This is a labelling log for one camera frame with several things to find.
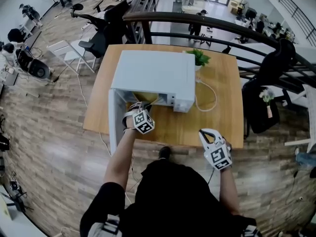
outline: cable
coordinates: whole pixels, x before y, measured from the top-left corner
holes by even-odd
[[[61,230],[60,230],[60,233],[62,234],[62,231],[63,231],[63,229],[69,229],[69,230],[71,230],[71,231],[73,231],[73,232],[76,232],[76,233],[80,233],[79,231],[77,231],[77,230],[74,230],[74,229],[71,229],[71,228],[69,228],[69,227],[62,227],[61,228]]]
[[[111,155],[111,153],[110,153],[110,151],[109,151],[108,145],[107,145],[107,144],[104,142],[104,140],[102,139],[102,135],[101,135],[101,133],[100,133],[100,138],[101,138],[101,140],[102,140],[103,144],[105,145],[105,147],[107,148],[107,150],[108,150],[108,153],[109,153],[110,157],[112,157],[112,155]],[[127,193],[126,193],[126,192],[125,192],[125,196],[126,196],[127,200],[129,201],[129,203],[130,203],[130,204],[132,204],[132,201],[129,199],[129,197],[128,197],[128,195],[127,195]]]
[[[105,145],[105,147],[107,148],[108,153],[109,153],[109,155],[110,155],[110,157],[111,157],[112,155],[111,155],[111,153],[110,153],[110,150],[109,150],[109,148],[108,148],[108,145],[107,145],[107,144],[104,142],[104,140],[102,139],[102,135],[101,135],[101,133],[100,133],[100,138],[101,138],[101,140],[102,140],[103,144]]]
[[[132,188],[130,188],[127,192],[130,192],[140,181],[142,181],[142,179],[143,179],[143,178],[141,178],[140,180],[138,180],[137,183],[134,184],[134,185],[132,186]]]
[[[210,111],[211,111],[211,110],[213,110],[213,109],[216,107],[216,105],[217,105],[217,95],[216,95],[216,93],[215,93],[214,89],[212,89],[212,87],[211,87],[211,86],[209,86],[208,84],[206,84],[206,83],[202,82],[202,81],[201,81],[201,79],[196,78],[196,82],[198,82],[198,83],[202,83],[202,84],[204,84],[205,86],[209,87],[209,88],[213,91],[213,93],[214,93],[214,96],[215,96],[215,104],[214,104],[214,106],[213,106],[212,108],[207,109],[207,110],[202,110],[202,109],[198,106],[198,99],[197,99],[197,95],[195,95],[195,99],[196,99],[196,106],[197,106],[198,110],[199,110],[199,111],[201,111],[201,112],[210,112]]]
[[[213,172],[212,172],[211,177],[209,178],[209,180],[208,180],[207,184],[209,184],[209,183],[210,183],[210,181],[211,181],[211,179],[212,179],[212,176],[213,176],[213,174],[214,174],[214,170],[215,170],[215,168],[213,168]]]
[[[288,201],[288,198],[290,197],[290,195],[291,195],[291,193],[292,193],[292,191],[293,191],[293,188],[294,188],[294,186],[295,186],[295,178],[296,178],[296,176],[297,176],[297,173],[298,173],[298,170],[297,170],[297,171],[294,173],[294,175],[293,175],[294,179],[293,179],[292,188],[291,188],[289,194],[287,195],[287,198],[286,198],[286,200],[285,200],[285,205],[288,205],[287,201]]]
[[[81,90],[81,95],[83,96],[85,105],[88,107],[87,101],[86,101],[86,99],[84,97],[84,94],[83,94],[83,91],[82,91],[81,83],[80,83],[80,80],[79,80],[79,75],[77,75],[77,77],[78,77],[78,82],[79,82],[79,86],[80,86],[80,90]]]
[[[59,77],[60,77],[61,74],[66,70],[66,68],[68,68],[68,66],[65,66],[65,68],[63,69],[63,71],[58,75],[58,77],[56,77],[56,79],[55,79],[53,82],[57,82],[57,81],[58,81]]]

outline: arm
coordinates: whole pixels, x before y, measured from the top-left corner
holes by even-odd
[[[231,167],[221,170],[221,188],[219,201],[233,215],[240,215],[237,188]]]
[[[127,127],[133,127],[132,118],[127,119]],[[120,184],[124,190],[128,180],[128,172],[132,159],[136,130],[126,130],[118,147],[110,159],[104,176],[104,182]]]

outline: floor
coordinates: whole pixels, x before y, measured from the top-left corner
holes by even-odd
[[[201,10],[205,9],[208,12],[208,14],[206,15],[207,17],[225,20],[231,23],[234,22],[236,18],[235,15],[230,13],[229,8],[222,4],[218,4],[218,3],[214,3],[210,1],[195,0],[193,6],[200,7]],[[172,11],[181,12],[182,11],[181,7],[182,7],[181,3],[175,2],[173,4]],[[189,27],[188,24],[171,23],[171,32],[189,34],[190,32],[188,31],[188,27]],[[222,31],[219,29],[213,29],[212,36],[215,39],[220,39],[220,40],[225,40],[225,41],[231,41],[235,37],[237,37],[236,34]],[[200,42],[194,42],[193,40],[182,39],[182,38],[170,38],[170,44],[209,49],[209,50],[214,50],[214,51],[219,51],[219,52],[222,52],[226,48],[226,46],[217,44],[217,43],[212,43],[210,47],[206,43],[200,44]]]
[[[92,8],[98,1],[83,0],[83,12],[93,13]],[[101,7],[109,4],[115,2],[104,0]],[[45,47],[63,39],[80,39],[80,28],[85,24],[85,20],[72,19],[69,12],[59,7],[50,10],[35,43],[35,47],[43,51],[41,60],[54,68],[56,75],[63,71],[64,65]],[[86,29],[84,37],[93,31]],[[79,79],[87,101],[96,75],[87,67],[81,69]],[[23,91],[12,87],[6,87],[2,93],[4,130],[6,135],[12,136],[11,150],[4,154],[5,180],[8,182],[11,172],[16,172],[28,193],[25,203],[34,209],[27,211],[27,215],[49,236],[59,233],[62,227],[78,230],[83,213],[102,185],[109,162],[100,134],[82,128],[86,106],[78,78],[66,69],[56,83],[27,77],[19,78],[17,83],[21,88],[39,92],[40,97],[25,96]],[[282,106],[279,111],[280,124],[259,135],[251,133],[244,142],[244,149],[232,152],[241,211],[244,216],[255,218],[267,237],[308,222],[316,199],[316,179],[309,178],[310,169],[299,167],[294,147],[283,145],[285,141],[308,137],[308,115],[298,116]],[[107,135],[102,137],[109,142]],[[141,179],[147,164],[157,159],[160,148],[161,145],[135,143],[134,175],[130,170],[127,185],[131,201],[137,190],[136,180]],[[212,169],[204,159],[202,148],[174,145],[172,148],[173,161],[191,166],[206,180],[210,178]],[[300,170],[294,180],[293,173],[297,169]],[[217,172],[211,179],[210,189],[215,194],[219,192]],[[79,236],[69,230],[63,232],[65,236]]]

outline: office chair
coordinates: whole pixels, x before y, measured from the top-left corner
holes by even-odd
[[[260,34],[263,33],[264,27],[265,27],[265,24],[264,24],[262,21],[259,21],[259,22],[257,23],[256,32],[258,32],[258,33],[260,33]]]
[[[249,136],[250,126],[254,133],[261,133],[279,123],[279,113],[275,100],[270,102],[273,117],[268,118],[267,104],[263,102],[259,94],[266,89],[263,85],[276,84],[283,72],[289,70],[289,64],[295,54],[293,43],[281,39],[277,50],[264,58],[258,74],[243,86],[243,111],[247,120],[245,138]]]
[[[273,28],[273,32],[276,34],[279,30],[281,30],[282,25],[280,23],[276,24],[276,27]]]
[[[8,40],[10,42],[17,42],[17,43],[22,43],[24,42],[26,33],[21,33],[19,29],[11,29],[10,32],[8,33]]]
[[[123,0],[115,6],[108,6],[105,9],[104,19],[99,19],[91,15],[75,13],[76,10],[83,9],[82,4],[75,4],[71,8],[73,10],[71,16],[90,20],[90,23],[96,27],[97,31],[89,42],[80,41],[79,46],[91,52],[96,58],[100,58],[105,54],[109,45],[122,44],[124,35],[129,39],[129,32],[126,23],[123,21],[123,15],[128,8],[127,1]]]

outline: desk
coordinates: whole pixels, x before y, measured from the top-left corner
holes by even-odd
[[[26,31],[26,33],[27,33],[26,37],[27,37],[28,35],[30,35],[30,36],[33,35],[33,34],[31,33],[31,30],[26,27],[26,24],[27,24],[29,21],[30,21],[29,18],[27,18],[27,19],[24,21],[23,24],[20,24],[20,25],[18,26],[18,29],[19,29],[20,31],[21,31],[21,30]]]
[[[189,47],[172,45],[123,44],[110,45],[103,58],[90,96],[83,128],[109,134],[108,91],[122,50],[153,50],[182,52]],[[243,108],[237,60],[234,56],[204,50],[210,63],[197,72],[203,82],[216,92],[218,103],[211,112],[200,112],[193,105],[188,113],[174,112],[171,107],[153,106],[151,116],[156,121],[155,130],[138,135],[138,139],[152,142],[202,146],[198,131],[201,128],[218,130],[234,148],[243,147]],[[214,95],[203,84],[196,85],[200,108],[213,106]]]

